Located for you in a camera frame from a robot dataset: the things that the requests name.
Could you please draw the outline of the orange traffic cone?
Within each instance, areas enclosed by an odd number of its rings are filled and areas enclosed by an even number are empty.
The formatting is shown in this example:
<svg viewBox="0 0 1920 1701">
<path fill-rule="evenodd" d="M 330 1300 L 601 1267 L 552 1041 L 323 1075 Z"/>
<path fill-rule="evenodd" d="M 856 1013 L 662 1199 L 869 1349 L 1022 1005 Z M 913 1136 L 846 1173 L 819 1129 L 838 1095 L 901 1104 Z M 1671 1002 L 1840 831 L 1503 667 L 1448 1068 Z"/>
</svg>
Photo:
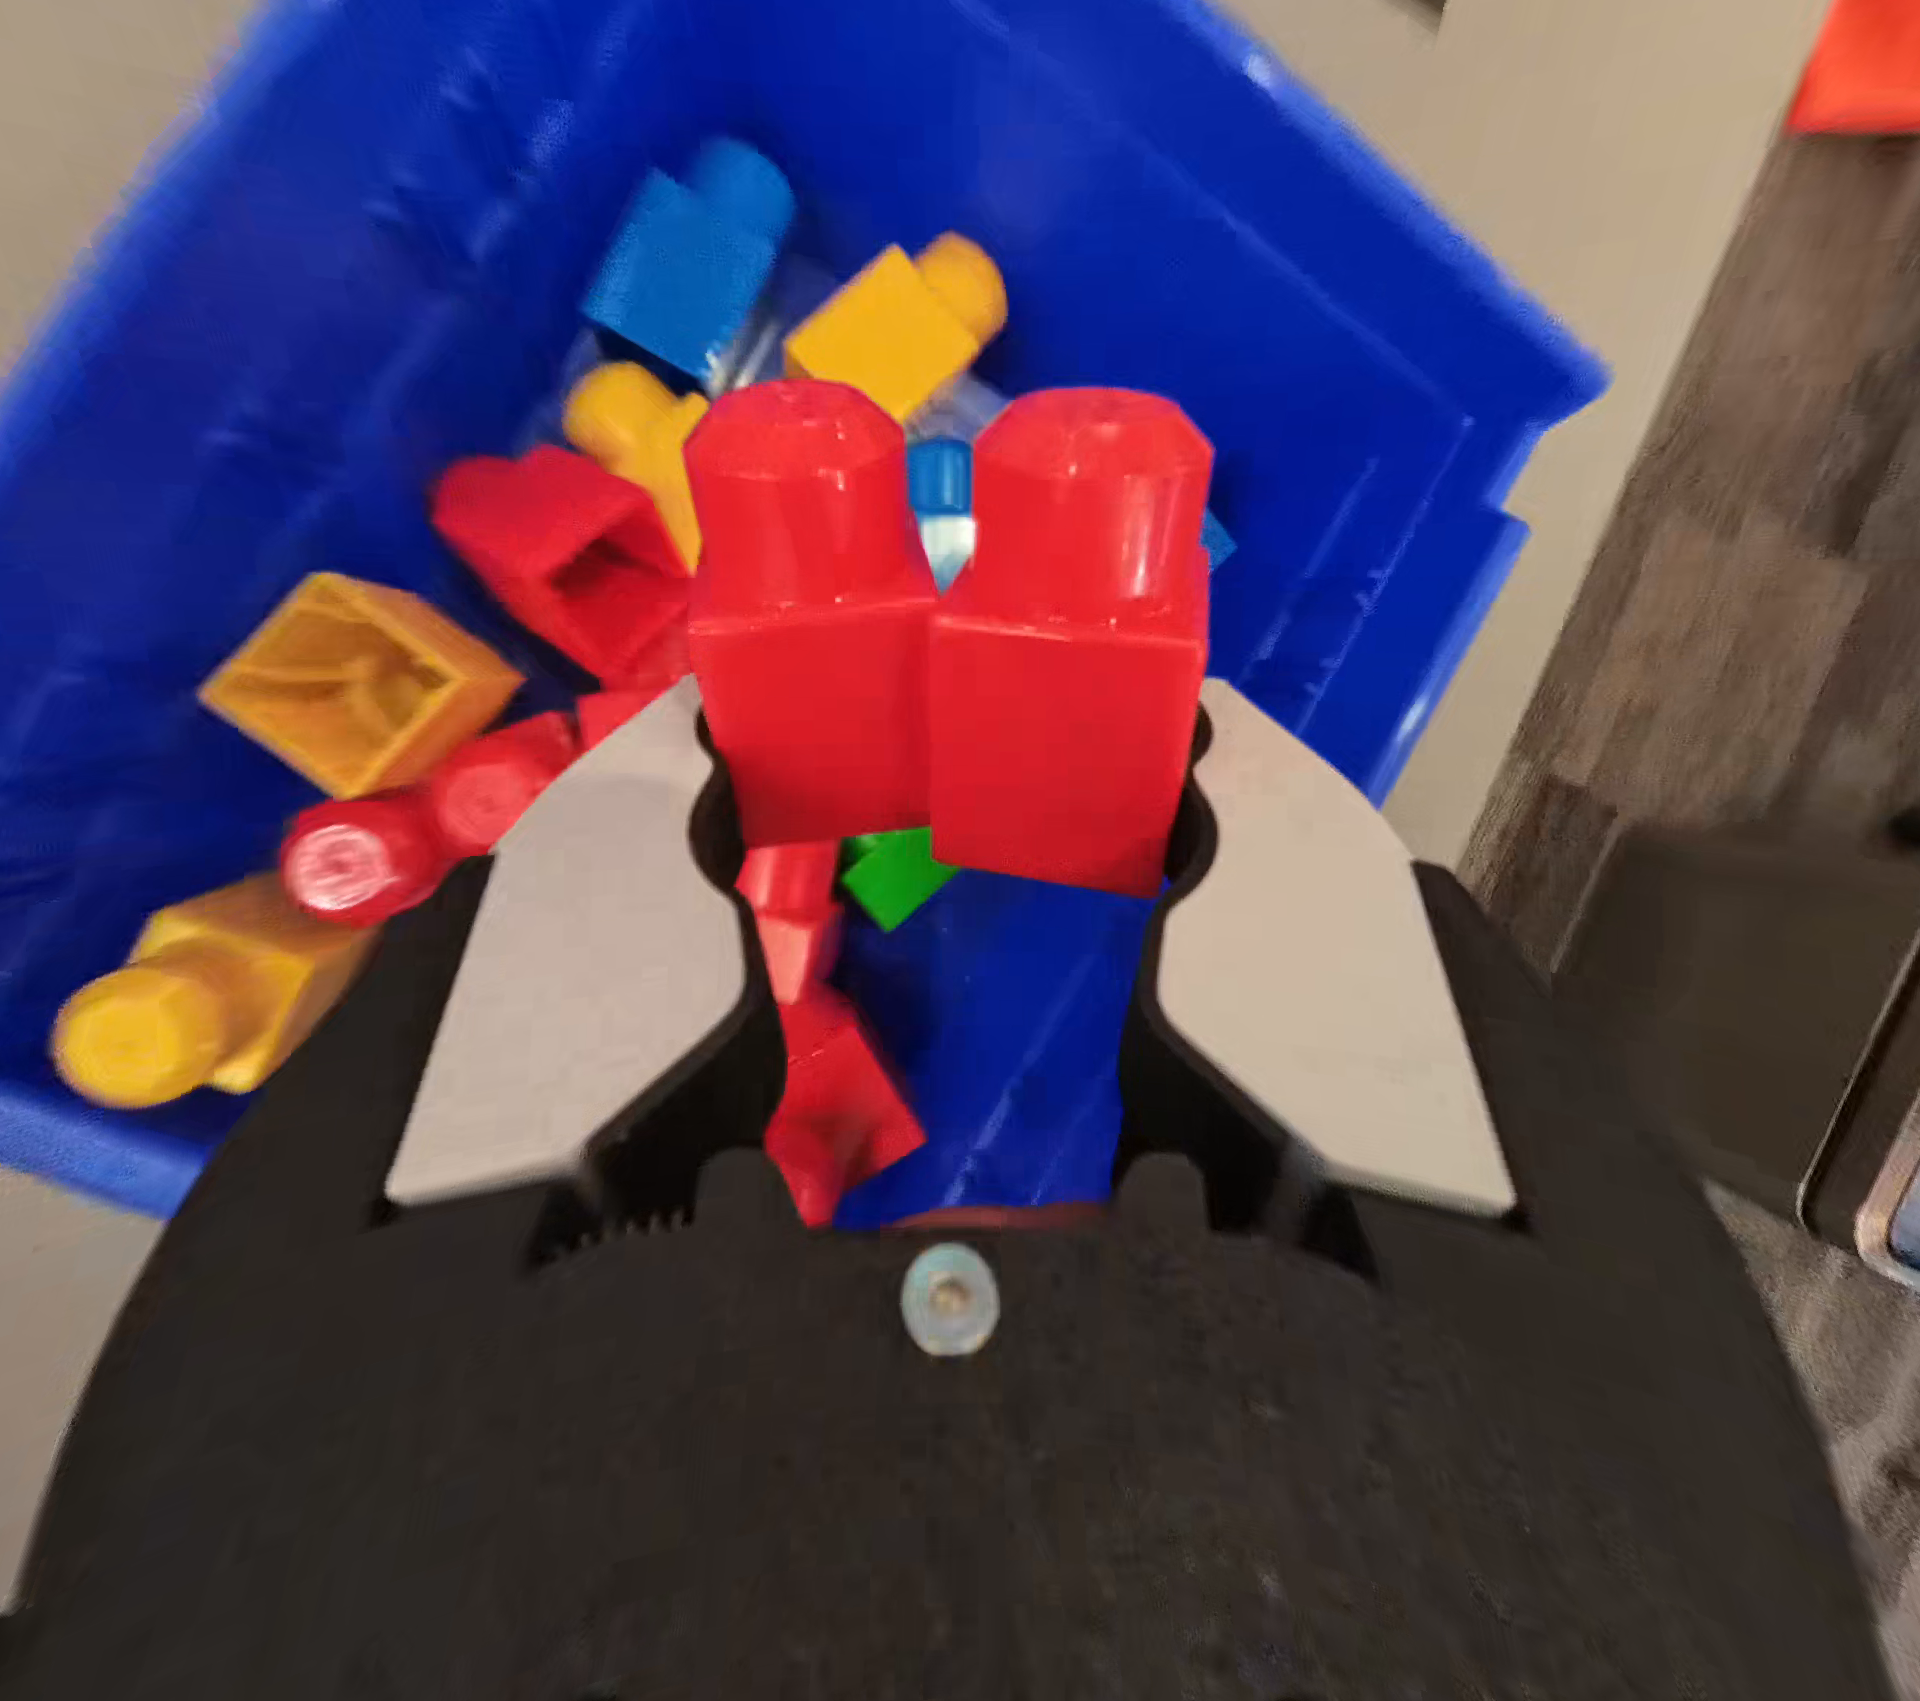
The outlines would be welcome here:
<svg viewBox="0 0 1920 1701">
<path fill-rule="evenodd" d="M 1916 0 L 1833 0 L 1784 129 L 1916 139 Z"/>
</svg>

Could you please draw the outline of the person's right hand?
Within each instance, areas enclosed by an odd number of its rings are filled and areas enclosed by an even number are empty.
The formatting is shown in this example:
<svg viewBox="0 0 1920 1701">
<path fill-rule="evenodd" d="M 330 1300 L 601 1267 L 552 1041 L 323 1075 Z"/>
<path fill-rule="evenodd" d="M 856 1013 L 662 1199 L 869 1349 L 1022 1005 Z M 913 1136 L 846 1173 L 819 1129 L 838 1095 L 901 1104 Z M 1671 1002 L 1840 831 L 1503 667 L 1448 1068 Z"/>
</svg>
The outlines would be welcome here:
<svg viewBox="0 0 1920 1701">
<path fill-rule="evenodd" d="M 952 1206 L 913 1214 L 890 1227 L 917 1233 L 1004 1233 L 1045 1227 L 1088 1227 L 1103 1223 L 1104 1203 L 1042 1203 L 1042 1206 Z"/>
</svg>

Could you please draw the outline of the blue plastic storage bin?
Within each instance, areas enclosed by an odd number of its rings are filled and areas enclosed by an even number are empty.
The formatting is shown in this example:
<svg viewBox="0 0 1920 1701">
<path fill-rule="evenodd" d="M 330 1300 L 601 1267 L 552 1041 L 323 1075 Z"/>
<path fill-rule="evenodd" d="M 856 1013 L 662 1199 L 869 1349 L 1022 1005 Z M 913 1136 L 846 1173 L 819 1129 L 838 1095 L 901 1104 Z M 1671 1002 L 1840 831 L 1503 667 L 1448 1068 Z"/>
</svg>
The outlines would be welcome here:
<svg viewBox="0 0 1920 1701">
<path fill-rule="evenodd" d="M 999 394 L 1122 386 L 1211 439 L 1208 673 L 1384 801 L 1606 371 L 1207 0 L 266 0 L 2 388 L 2 1166 L 167 1218 L 245 1104 L 75 1096 L 49 1028 L 315 801 L 202 680 L 313 570 L 526 675 L 429 523 L 550 432 L 639 185 L 735 134 L 790 255 L 985 249 Z"/>
</svg>

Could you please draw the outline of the blue single-stud toy block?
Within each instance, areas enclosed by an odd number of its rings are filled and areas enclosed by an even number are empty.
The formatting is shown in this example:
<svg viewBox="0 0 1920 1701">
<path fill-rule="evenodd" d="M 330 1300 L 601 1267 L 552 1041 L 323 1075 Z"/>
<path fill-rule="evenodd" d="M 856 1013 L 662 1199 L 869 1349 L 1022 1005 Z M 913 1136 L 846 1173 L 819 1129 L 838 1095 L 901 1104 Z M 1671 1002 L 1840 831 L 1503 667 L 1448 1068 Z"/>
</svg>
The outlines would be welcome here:
<svg viewBox="0 0 1920 1701">
<path fill-rule="evenodd" d="M 793 210 L 786 171 L 735 139 L 701 140 L 678 173 L 651 167 L 584 298 L 585 325 L 715 390 L 775 272 Z"/>
<path fill-rule="evenodd" d="M 907 501 L 937 589 L 952 588 L 973 560 L 970 471 L 970 439 L 923 437 L 907 442 Z"/>
</svg>

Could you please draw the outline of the grey desk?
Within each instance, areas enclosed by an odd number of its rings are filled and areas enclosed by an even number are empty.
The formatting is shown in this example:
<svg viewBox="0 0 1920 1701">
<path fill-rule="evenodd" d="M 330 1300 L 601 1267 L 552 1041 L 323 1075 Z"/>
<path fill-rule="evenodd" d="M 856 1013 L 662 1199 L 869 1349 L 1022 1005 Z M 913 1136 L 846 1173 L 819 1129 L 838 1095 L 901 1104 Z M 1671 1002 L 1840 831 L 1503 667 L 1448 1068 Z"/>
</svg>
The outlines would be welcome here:
<svg viewBox="0 0 1920 1701">
<path fill-rule="evenodd" d="M 59 243 L 63 298 L 262 4 L 2 11 L 2 102 L 35 85 L 31 119 L 2 119 L 2 182 L 23 185 L 2 198 L 2 268 L 87 178 L 110 178 L 114 196 L 87 198 Z M 1833 0 L 1453 0 L 1441 35 L 1393 0 L 1207 4 L 1606 371 L 1596 400 L 1549 429 L 1507 490 L 1522 553 L 1385 801 L 1415 853 L 1453 867 Z M 234 1127 L 266 1105 L 230 1096 L 247 1105 Z M 6 1254 L 62 1252 L 41 1288 L 2 1277 L 2 1444 L 35 1443 L 20 1519 L 2 1525 L 6 1612 L 110 1326 L 174 1218 L 2 1166 L 12 1186 L 72 1227 L 55 1237 L 2 1214 Z"/>
</svg>

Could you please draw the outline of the black metal case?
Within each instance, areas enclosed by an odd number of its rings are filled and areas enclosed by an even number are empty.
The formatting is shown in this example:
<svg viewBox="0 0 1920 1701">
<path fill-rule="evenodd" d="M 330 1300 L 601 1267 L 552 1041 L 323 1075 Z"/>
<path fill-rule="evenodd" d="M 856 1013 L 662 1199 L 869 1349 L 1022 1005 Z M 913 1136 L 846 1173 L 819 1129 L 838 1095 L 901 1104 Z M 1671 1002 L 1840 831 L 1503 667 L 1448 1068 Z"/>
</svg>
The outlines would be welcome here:
<svg viewBox="0 0 1920 1701">
<path fill-rule="evenodd" d="M 1634 829 L 1555 985 L 1708 1181 L 1916 1293 L 1916 811 L 1872 844 Z"/>
</svg>

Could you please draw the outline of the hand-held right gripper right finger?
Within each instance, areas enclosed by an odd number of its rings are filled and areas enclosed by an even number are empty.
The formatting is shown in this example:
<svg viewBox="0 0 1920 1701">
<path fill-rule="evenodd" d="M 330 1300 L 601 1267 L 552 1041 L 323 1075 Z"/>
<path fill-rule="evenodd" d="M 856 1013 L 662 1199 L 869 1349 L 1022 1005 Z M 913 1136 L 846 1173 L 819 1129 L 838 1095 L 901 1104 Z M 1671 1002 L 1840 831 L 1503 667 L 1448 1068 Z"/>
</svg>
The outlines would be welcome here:
<svg viewBox="0 0 1920 1701">
<path fill-rule="evenodd" d="M 1226 680 L 1203 680 L 1173 870 L 1122 1041 L 1117 1173 L 1184 1159 L 1208 1223 L 1325 1188 L 1517 1211 L 1426 910 L 1384 813 Z"/>
</svg>

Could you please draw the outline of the green toy block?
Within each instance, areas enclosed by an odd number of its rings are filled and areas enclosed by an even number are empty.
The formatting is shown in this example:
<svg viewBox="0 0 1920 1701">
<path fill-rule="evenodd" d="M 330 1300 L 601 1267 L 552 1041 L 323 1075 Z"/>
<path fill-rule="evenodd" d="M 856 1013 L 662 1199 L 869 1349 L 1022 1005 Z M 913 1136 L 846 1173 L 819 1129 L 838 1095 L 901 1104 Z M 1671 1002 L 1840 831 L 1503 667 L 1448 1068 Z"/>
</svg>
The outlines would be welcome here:
<svg viewBox="0 0 1920 1701">
<path fill-rule="evenodd" d="M 840 889 L 883 933 L 898 933 L 959 867 L 937 857 L 932 829 L 852 834 L 840 846 Z"/>
</svg>

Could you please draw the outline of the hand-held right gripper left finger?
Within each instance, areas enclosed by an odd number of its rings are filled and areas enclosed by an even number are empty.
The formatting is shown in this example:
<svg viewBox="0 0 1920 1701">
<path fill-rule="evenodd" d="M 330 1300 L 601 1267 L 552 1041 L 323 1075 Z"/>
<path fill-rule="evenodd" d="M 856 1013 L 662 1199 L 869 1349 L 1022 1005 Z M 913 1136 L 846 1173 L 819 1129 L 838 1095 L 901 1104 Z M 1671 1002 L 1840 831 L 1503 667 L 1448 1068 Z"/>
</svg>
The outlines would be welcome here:
<svg viewBox="0 0 1920 1701">
<path fill-rule="evenodd" d="M 548 1188 L 684 1218 L 713 1159 L 764 1146 L 789 1056 L 740 848 L 689 677 L 533 802 L 388 1170 L 397 1211 Z"/>
</svg>

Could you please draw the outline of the yellow single-stud toy block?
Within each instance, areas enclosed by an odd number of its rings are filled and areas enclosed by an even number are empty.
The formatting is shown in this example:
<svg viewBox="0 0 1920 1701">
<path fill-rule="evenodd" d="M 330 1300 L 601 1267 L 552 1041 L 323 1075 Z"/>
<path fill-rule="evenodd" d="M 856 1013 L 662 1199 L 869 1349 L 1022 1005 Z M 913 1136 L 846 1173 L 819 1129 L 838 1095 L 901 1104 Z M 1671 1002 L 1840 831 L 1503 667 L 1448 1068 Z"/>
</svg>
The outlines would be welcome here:
<svg viewBox="0 0 1920 1701">
<path fill-rule="evenodd" d="M 75 994 L 49 1055 L 95 1105 L 259 1091 L 358 980 L 375 928 L 300 910 L 275 875 L 159 906 L 133 956 Z"/>
<path fill-rule="evenodd" d="M 200 701 L 327 797 L 365 801 L 431 777 L 523 685 L 518 669 L 423 595 L 315 570 Z"/>
<path fill-rule="evenodd" d="M 1001 268 L 959 232 L 883 249 L 786 340 L 786 380 L 861 390 L 898 425 L 937 404 L 1009 325 Z"/>
<path fill-rule="evenodd" d="M 706 415 L 701 390 L 678 394 L 625 360 L 593 366 L 562 413 L 562 435 L 575 449 L 655 497 L 686 570 L 699 569 L 701 529 L 684 449 Z"/>
</svg>

